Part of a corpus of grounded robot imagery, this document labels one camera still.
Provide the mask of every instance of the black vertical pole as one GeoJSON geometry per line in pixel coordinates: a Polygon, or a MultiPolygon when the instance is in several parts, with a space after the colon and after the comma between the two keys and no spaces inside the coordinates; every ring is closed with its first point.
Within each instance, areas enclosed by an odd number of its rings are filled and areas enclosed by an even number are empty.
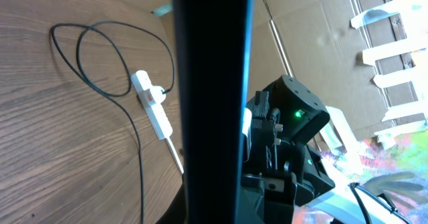
{"type": "Polygon", "coordinates": [[[173,0],[189,223],[234,223],[253,0],[173,0]]]}

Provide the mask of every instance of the white cable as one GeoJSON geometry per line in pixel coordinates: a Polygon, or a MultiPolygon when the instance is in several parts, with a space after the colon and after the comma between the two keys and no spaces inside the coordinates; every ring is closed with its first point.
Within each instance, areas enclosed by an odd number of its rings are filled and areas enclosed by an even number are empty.
{"type": "Polygon", "coordinates": [[[171,141],[171,139],[169,137],[166,137],[166,140],[167,140],[167,143],[168,143],[169,150],[173,154],[175,164],[177,164],[177,167],[179,168],[180,174],[183,175],[183,173],[185,172],[185,170],[183,169],[183,166],[181,164],[180,158],[179,158],[177,152],[175,151],[175,147],[173,145],[173,142],[171,141]]]}

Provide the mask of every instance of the white power strip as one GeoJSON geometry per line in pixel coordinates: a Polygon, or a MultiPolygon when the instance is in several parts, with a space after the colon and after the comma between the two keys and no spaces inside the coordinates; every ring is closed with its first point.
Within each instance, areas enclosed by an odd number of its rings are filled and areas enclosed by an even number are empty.
{"type": "Polygon", "coordinates": [[[175,147],[169,138],[173,133],[173,127],[169,122],[167,115],[162,107],[162,102],[166,95],[163,94],[164,89],[160,86],[153,86],[146,71],[138,70],[131,76],[132,85],[134,85],[136,93],[140,98],[141,104],[146,110],[148,119],[152,123],[154,132],[159,140],[166,139],[168,147],[174,156],[174,161],[177,164],[180,173],[183,174],[183,166],[180,158],[175,150],[175,147]]]}

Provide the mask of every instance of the black wire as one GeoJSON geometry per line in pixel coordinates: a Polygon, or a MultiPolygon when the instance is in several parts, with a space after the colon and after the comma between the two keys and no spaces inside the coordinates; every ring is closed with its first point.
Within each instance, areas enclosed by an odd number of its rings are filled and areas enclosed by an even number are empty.
{"type": "Polygon", "coordinates": [[[356,201],[358,202],[358,205],[361,208],[362,214],[364,215],[364,219],[366,220],[366,224],[371,224],[372,223],[372,219],[370,218],[370,215],[368,214],[368,211],[366,209],[366,207],[364,206],[364,203],[361,201],[360,196],[358,195],[358,193],[355,191],[355,187],[358,186],[358,183],[350,183],[349,184],[349,188],[352,191],[352,194],[354,194],[356,201]]]}
{"type": "Polygon", "coordinates": [[[375,200],[378,204],[380,204],[381,206],[383,206],[386,210],[388,210],[391,214],[393,214],[394,216],[400,218],[401,220],[403,220],[405,223],[410,224],[410,221],[403,216],[402,214],[398,213],[397,210],[393,209],[392,207],[390,207],[388,204],[384,203],[383,201],[381,201],[377,196],[375,196],[373,193],[371,193],[369,190],[367,190],[366,188],[362,187],[362,186],[357,186],[356,187],[358,190],[362,191],[364,194],[368,195],[369,197],[371,197],[373,200],[375,200]]]}
{"type": "Polygon", "coordinates": [[[152,35],[153,37],[157,38],[168,50],[168,53],[171,57],[171,63],[173,66],[173,82],[171,84],[171,87],[167,90],[165,90],[163,92],[163,94],[167,94],[168,92],[170,92],[173,87],[174,87],[174,81],[175,81],[175,69],[174,69],[174,60],[173,60],[173,55],[171,53],[171,50],[169,49],[168,45],[157,35],[151,33],[150,31],[147,31],[145,29],[142,29],[140,27],[137,26],[133,26],[131,24],[128,23],[122,23],[119,21],[101,21],[98,23],[95,23],[91,26],[87,26],[87,25],[82,25],[82,24],[77,24],[77,23],[58,23],[55,24],[53,27],[51,27],[49,33],[52,37],[52,41],[53,44],[55,45],[56,49],[58,50],[58,52],[60,53],[61,57],[63,58],[63,60],[65,61],[65,63],[68,65],[68,67],[83,81],[85,82],[85,84],[89,85],[89,87],[91,87],[93,90],[95,90],[97,93],[99,93],[100,95],[102,95],[103,97],[105,97],[106,99],[108,99],[109,101],[113,102],[115,105],[117,105],[117,107],[119,107],[128,117],[129,121],[131,122],[131,125],[135,131],[135,135],[136,135],[136,139],[138,142],[138,161],[139,161],[139,166],[140,166],[140,183],[141,183],[141,223],[143,224],[144,222],[144,180],[143,180],[143,172],[142,172],[142,155],[141,155],[141,140],[140,137],[138,135],[138,130],[136,129],[135,123],[132,120],[130,114],[128,113],[128,111],[126,111],[126,109],[120,105],[118,102],[116,102],[115,100],[113,100],[111,97],[121,97],[121,96],[125,96],[127,95],[130,91],[131,91],[131,80],[130,80],[130,73],[129,73],[129,69],[128,66],[126,65],[125,59],[122,56],[122,53],[120,52],[120,50],[118,49],[118,47],[116,46],[116,44],[114,44],[114,42],[107,37],[107,35],[105,35],[103,32],[101,32],[100,30],[95,29],[96,26],[102,25],[102,24],[107,24],[107,23],[113,23],[113,24],[119,24],[119,25],[124,25],[124,26],[128,26],[128,27],[132,27],[135,28],[137,30],[141,30],[145,33],[148,33],[150,35],[152,35]],[[79,40],[77,42],[77,46],[76,46],[76,60],[77,60],[77,65],[78,68],[80,70],[80,72],[77,71],[76,68],[73,67],[73,65],[70,63],[70,61],[68,61],[67,57],[64,55],[60,45],[58,44],[58,41],[56,39],[55,36],[55,30],[58,27],[81,27],[84,28],[85,30],[80,34],[79,36],[79,40]],[[101,36],[105,37],[114,47],[114,49],[116,50],[116,52],[118,53],[120,60],[122,61],[122,64],[125,68],[126,71],[126,77],[128,78],[128,88],[125,91],[125,93],[122,94],[111,94],[108,92],[105,92],[104,90],[101,90],[97,85],[95,85],[90,79],[89,77],[86,75],[83,67],[82,67],[82,63],[80,61],[80,45],[82,44],[82,39],[85,36],[86,33],[88,33],[89,31],[95,31],[96,33],[99,33],[101,36]]]}

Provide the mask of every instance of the power strip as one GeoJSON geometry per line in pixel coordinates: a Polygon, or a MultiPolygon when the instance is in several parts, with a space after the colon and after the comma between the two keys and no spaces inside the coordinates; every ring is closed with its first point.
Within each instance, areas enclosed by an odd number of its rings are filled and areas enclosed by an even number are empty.
{"type": "Polygon", "coordinates": [[[184,173],[180,158],[175,150],[173,142],[169,138],[173,133],[173,127],[162,107],[162,102],[167,97],[163,94],[164,89],[160,86],[153,86],[148,74],[144,70],[138,70],[131,76],[132,85],[140,98],[141,104],[146,110],[148,119],[152,123],[154,132],[159,140],[166,139],[169,150],[173,154],[174,161],[181,174],[184,173]]]}

